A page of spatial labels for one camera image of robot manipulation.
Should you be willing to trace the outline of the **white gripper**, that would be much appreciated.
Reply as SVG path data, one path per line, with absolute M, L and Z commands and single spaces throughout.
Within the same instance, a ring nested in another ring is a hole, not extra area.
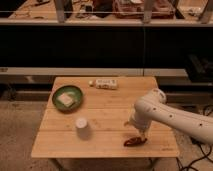
M 151 125 L 150 118 L 140 115 L 139 113 L 134 113 L 133 115 L 130 116 L 129 121 L 126 121 L 124 123 L 125 127 L 131 125 L 133 125 L 140 132 L 140 137 L 142 141 L 147 140 L 145 133 L 150 128 Z

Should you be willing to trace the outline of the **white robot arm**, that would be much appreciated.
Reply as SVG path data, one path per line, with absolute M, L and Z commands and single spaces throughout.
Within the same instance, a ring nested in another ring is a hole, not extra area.
M 165 93 L 158 88 L 150 90 L 135 101 L 134 113 L 126 124 L 145 134 L 152 121 L 179 130 L 202 143 L 213 145 L 213 117 L 168 106 Z

